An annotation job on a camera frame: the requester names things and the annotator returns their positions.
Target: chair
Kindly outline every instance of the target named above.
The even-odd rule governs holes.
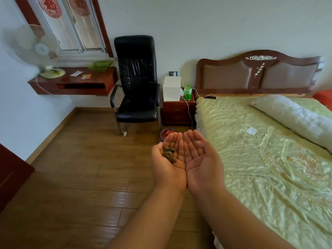
[[[151,36],[121,36],[114,39],[118,55],[121,85],[115,85],[110,96],[120,133],[126,136],[130,123],[158,120],[162,129],[159,108],[160,84],[157,83],[156,53]],[[114,97],[122,87],[125,93],[116,111]]]

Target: mattress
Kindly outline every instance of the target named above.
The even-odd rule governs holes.
[[[197,130],[221,157],[226,187],[296,248],[332,248],[332,155],[249,106],[252,99],[197,100]],[[291,100],[332,118],[317,100]]]

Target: electric fan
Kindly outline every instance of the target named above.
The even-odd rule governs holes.
[[[16,54],[25,62],[40,68],[40,76],[46,79],[61,77],[65,71],[54,68],[52,60],[57,58],[59,46],[54,35],[47,35],[39,25],[23,25],[16,31],[16,41],[20,47]]]

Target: plastic bottle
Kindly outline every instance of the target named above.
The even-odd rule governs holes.
[[[183,95],[183,98],[185,100],[191,100],[191,91],[192,91],[192,88],[190,87],[190,85],[188,84],[186,87],[185,87],[185,90],[184,90],[184,95]]]

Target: person's left hand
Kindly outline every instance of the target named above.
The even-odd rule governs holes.
[[[175,148],[173,157],[175,163],[170,163],[163,157],[164,146]],[[152,147],[152,170],[156,187],[174,188],[184,194],[187,188],[186,165],[182,133],[169,134],[164,142]]]

